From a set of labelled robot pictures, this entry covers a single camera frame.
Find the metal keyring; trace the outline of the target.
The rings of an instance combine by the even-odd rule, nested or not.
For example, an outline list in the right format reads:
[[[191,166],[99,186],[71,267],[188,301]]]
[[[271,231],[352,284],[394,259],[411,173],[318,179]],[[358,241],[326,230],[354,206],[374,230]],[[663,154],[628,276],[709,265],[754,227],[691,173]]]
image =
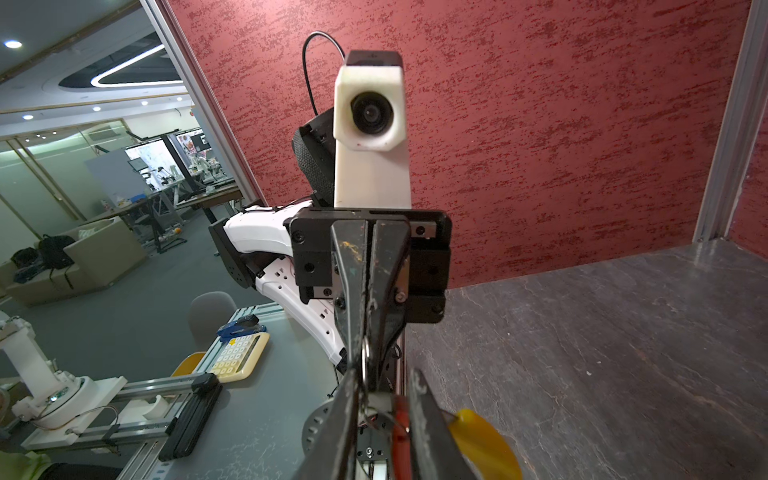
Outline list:
[[[372,379],[371,374],[371,347],[368,335],[363,335],[360,350],[360,386],[364,392],[369,391],[369,382]]]

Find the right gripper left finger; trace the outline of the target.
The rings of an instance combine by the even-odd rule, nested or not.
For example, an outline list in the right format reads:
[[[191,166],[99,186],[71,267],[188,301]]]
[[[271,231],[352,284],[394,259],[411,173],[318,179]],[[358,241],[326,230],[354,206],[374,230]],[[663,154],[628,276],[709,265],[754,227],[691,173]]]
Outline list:
[[[360,399],[360,373],[349,367],[326,421],[294,479],[354,479],[355,444]]]

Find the white robot base outside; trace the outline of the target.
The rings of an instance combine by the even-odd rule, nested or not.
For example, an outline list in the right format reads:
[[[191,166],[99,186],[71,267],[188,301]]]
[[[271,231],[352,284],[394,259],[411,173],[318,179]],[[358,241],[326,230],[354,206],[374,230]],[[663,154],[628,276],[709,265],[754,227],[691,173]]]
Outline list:
[[[34,426],[22,442],[26,450],[74,445],[127,385],[123,376],[94,380],[56,370],[37,344],[32,325],[19,316],[1,315],[1,351],[29,391],[12,406],[16,418]]]

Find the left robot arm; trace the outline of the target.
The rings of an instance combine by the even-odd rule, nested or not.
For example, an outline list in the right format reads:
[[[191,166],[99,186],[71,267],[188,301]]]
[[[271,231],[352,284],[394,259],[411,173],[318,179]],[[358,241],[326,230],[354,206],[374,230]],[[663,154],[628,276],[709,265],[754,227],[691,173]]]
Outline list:
[[[347,370],[347,321],[332,227],[340,221],[403,221],[411,239],[400,278],[395,280],[381,348],[389,350],[408,323],[443,319],[452,223],[442,211],[341,209],[330,202],[335,142],[333,110],[300,126],[292,150],[313,188],[312,195],[277,207],[253,206],[210,226],[214,243],[232,278],[278,303],[321,346],[340,373]]]

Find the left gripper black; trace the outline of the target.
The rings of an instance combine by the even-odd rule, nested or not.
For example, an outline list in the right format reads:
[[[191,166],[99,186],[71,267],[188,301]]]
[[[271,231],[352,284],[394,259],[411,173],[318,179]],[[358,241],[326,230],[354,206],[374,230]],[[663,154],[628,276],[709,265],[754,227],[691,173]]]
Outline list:
[[[366,387],[380,389],[389,349],[405,323],[445,311],[452,223],[442,211],[305,207],[287,221],[300,299],[335,303],[349,370],[361,371],[366,306]]]

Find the red capped key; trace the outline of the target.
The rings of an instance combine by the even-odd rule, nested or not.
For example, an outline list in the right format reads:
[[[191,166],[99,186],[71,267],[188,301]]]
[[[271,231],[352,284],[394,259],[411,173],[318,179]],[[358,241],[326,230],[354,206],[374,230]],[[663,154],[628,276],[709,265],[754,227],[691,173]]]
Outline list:
[[[410,420],[407,399],[404,396],[396,395],[393,407],[392,473],[396,480],[412,480]]]

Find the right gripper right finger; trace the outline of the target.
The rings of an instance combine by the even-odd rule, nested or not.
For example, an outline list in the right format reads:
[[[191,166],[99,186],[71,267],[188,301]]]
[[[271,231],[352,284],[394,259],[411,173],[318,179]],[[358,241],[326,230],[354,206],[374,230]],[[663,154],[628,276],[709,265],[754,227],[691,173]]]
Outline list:
[[[407,376],[411,469],[415,479],[475,479],[419,369]]]

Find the yellow capped key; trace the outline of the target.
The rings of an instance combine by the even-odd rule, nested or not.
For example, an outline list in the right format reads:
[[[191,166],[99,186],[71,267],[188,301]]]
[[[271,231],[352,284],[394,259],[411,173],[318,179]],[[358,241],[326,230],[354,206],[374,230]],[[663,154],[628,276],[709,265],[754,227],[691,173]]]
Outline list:
[[[442,413],[460,452],[474,464],[483,479],[523,479],[513,450],[487,420],[470,409]]]

